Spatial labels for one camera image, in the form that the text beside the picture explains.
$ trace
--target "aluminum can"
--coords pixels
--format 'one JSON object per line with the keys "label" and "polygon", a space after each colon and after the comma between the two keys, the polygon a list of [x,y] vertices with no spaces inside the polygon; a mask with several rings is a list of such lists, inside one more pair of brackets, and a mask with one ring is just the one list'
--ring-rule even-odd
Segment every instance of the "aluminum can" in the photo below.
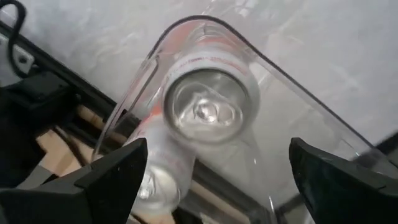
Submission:
{"label": "aluminum can", "polygon": [[230,142],[257,115],[257,80],[244,58],[223,46],[206,43],[192,48],[171,66],[166,76],[164,120],[181,142]]}
{"label": "aluminum can", "polygon": [[161,113],[152,112],[126,144],[137,138],[147,139],[148,158],[132,211],[151,215],[169,213],[188,193],[195,153],[170,136]]}

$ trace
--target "transparent plastic guide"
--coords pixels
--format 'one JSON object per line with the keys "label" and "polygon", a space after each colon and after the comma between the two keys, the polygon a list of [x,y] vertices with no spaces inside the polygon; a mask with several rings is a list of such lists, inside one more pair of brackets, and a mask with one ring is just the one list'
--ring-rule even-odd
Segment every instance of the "transparent plastic guide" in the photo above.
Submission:
{"label": "transparent plastic guide", "polygon": [[266,210],[272,213],[299,193],[288,152],[290,139],[294,137],[350,161],[362,162],[355,159],[370,154],[373,161],[360,165],[398,178],[398,170],[381,152],[241,34],[209,16],[182,19],[163,33],[140,69],[132,73],[131,86],[108,119],[95,153],[103,141],[128,125],[132,114],[139,119],[149,115],[155,102],[162,98],[169,68],[204,39],[227,44],[229,51],[248,66],[260,87],[260,105],[257,116],[245,132],[211,150],[197,148],[197,156]]}

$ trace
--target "silver can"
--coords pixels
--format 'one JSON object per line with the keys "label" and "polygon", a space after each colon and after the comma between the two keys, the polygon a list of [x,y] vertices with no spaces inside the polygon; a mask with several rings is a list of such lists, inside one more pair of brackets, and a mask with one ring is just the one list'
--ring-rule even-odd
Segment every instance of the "silver can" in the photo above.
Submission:
{"label": "silver can", "polygon": [[230,142],[252,123],[259,104],[259,86],[247,63],[214,45],[177,60],[165,79],[164,119],[180,142]]}
{"label": "silver can", "polygon": [[132,211],[151,215],[169,213],[188,193],[195,153],[170,136],[161,114],[152,113],[126,144],[137,138],[147,139],[148,158]]}

